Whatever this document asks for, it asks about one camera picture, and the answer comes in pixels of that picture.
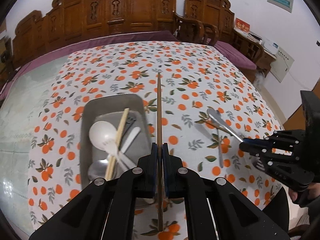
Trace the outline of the person's right hand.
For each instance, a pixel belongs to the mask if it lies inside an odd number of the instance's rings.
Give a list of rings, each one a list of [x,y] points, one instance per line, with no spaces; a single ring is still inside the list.
[[[294,204],[305,207],[319,197],[320,183],[311,183],[303,192],[288,190],[289,197]]]

